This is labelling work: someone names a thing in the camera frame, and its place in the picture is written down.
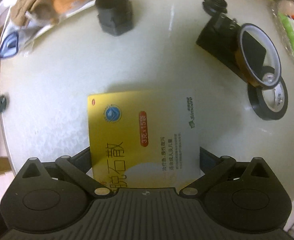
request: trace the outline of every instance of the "table surface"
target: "table surface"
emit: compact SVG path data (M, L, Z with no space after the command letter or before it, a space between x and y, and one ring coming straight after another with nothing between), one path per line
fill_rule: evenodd
M268 0L226 0L228 15L253 23L274 42L288 89L287 113L263 121L247 85L195 41L210 19L203 0L132 0L135 28L101 31L90 8L38 38L33 52L2 60L0 92L9 98L3 128L15 171L27 158L54 161L89 146L87 96L154 88L192 88L200 146L238 161L262 156L294 198L294 63L281 44Z

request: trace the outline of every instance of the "tape roll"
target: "tape roll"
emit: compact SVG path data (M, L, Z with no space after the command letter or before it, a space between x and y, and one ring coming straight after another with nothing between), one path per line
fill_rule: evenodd
M263 43L263 46L271 55L270 58L272 60L273 66L275 67L275 74L272 80L263 81L261 78L259 78L256 75L256 73L253 71L253 69L249 65L246 59L246 55L244 53L244 47L242 42L243 34L247 31L250 33L255 33L255 35L261 39L261 43ZM276 50L276 47L272 43L268 35L258 26L250 24L250 23L246 23L242 25L241 28L239 29L237 42L238 42L238 48L235 52L235 59L240 71L243 73L248 83L254 87L260 87L263 89L271 89L276 87L281 77L281 64L280 64L280 58Z
M275 70L272 67L263 66L259 77L261 80L268 80L274 73ZM282 77L273 89L263 90L248 84L247 90L250 104L261 119L279 120L285 115L288 107L288 93ZM268 94L273 95L272 99L268 98Z

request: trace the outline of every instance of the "red label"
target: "red label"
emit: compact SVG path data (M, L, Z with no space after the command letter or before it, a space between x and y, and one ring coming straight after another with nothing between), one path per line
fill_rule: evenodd
M139 113L139 133L140 145L143 147L148 146L148 128L147 128L147 114L145 111Z

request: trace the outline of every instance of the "metal screw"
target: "metal screw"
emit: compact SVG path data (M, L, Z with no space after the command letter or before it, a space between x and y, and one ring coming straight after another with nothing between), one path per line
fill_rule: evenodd
M235 28L236 28L236 24L237 24L237 20L236 20L236 18L232 19L232 22L231 22L230 25L229 25L229 29L230 29L230 30L235 29Z
M183 193L185 195L188 195L188 196L193 196L193 195L196 195L198 193L198 190L196 188L193 188L193 187L186 187L183 189Z
M109 194L110 190L109 190L109 188L106 188L106 187L99 187L99 188L95 189L94 192L96 195L105 196L105 195Z
M269 76L267 76L268 82L271 83L273 78L274 78L273 75L269 75Z
M143 193L142 193L144 196L148 196L150 194L149 191L145 190Z

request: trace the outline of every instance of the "black knob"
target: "black knob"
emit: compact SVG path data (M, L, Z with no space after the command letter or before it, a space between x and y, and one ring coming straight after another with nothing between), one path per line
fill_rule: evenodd
M216 12L227 13L227 2L225 0L204 0L203 8L211 16Z

